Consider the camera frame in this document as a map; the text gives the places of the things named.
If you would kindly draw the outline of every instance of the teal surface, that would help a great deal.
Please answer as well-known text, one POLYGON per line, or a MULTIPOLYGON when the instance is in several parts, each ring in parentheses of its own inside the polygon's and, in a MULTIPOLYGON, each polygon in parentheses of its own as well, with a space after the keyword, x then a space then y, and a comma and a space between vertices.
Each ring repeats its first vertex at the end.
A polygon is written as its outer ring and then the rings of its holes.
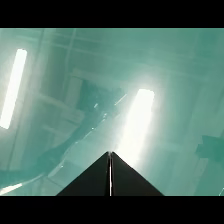
POLYGON ((0 114, 17 49, 27 58, 10 127, 0 127, 0 194, 56 195, 119 148, 147 89, 151 120, 130 165, 164 195, 218 196, 223 153, 196 152, 203 136, 224 138, 223 38, 205 28, 1 28, 0 114))

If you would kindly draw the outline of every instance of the black pointed object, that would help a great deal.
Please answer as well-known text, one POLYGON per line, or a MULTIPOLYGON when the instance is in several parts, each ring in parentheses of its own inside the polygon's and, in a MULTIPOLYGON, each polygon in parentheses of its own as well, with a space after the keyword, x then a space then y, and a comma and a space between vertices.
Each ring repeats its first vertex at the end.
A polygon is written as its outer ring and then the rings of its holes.
POLYGON ((116 153, 106 152, 58 196, 163 196, 116 153))

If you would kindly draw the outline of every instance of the bright white light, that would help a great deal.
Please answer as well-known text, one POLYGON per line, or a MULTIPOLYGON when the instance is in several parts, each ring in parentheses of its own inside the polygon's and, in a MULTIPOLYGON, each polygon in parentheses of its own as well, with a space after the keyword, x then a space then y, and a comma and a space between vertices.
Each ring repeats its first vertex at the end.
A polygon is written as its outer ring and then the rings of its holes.
POLYGON ((0 195, 6 194, 6 193, 8 193, 10 191, 15 190, 16 188, 19 188, 19 187, 22 187, 22 184, 21 183, 20 184, 13 185, 13 186, 8 186, 8 187, 5 187, 5 188, 2 188, 0 190, 0 195))
POLYGON ((154 92, 140 89, 127 116, 121 143, 117 154, 130 166, 139 159, 144 138, 151 119, 154 92))
POLYGON ((9 80, 5 102, 0 118, 0 126, 5 129, 9 128, 12 119, 12 114, 15 107, 15 102, 23 74, 23 68, 26 61, 26 55, 27 51, 22 49, 18 49, 16 52, 16 57, 13 64, 12 73, 9 80))

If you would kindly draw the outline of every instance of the reflective glass surface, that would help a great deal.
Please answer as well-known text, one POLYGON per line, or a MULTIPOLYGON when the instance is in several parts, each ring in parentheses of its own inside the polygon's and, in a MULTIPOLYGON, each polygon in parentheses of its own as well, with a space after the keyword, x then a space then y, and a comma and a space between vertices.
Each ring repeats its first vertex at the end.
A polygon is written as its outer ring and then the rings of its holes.
POLYGON ((164 195, 222 195, 224 30, 0 29, 0 195, 56 195, 115 151, 164 195))

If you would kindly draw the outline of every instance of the fluorescent light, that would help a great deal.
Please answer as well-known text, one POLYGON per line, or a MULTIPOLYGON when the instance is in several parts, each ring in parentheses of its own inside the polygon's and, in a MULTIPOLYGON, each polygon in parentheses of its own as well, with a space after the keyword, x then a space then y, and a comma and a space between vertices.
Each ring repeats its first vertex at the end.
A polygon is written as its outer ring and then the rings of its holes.
POLYGON ((20 184, 13 185, 13 186, 8 186, 8 187, 5 187, 5 188, 2 188, 0 190, 0 195, 9 193, 10 191, 13 191, 13 190, 15 190, 16 188, 19 188, 19 187, 22 187, 22 184, 21 183, 20 184))
POLYGON ((0 118, 0 126, 5 129, 9 128, 12 119, 12 114, 15 107, 15 102, 23 74, 23 68, 26 61, 26 55, 27 51, 22 49, 18 49, 16 52, 16 57, 13 64, 12 73, 9 80, 5 102, 0 118))
POLYGON ((140 89, 127 116, 117 154, 130 166, 138 161, 151 119, 154 92, 140 89))

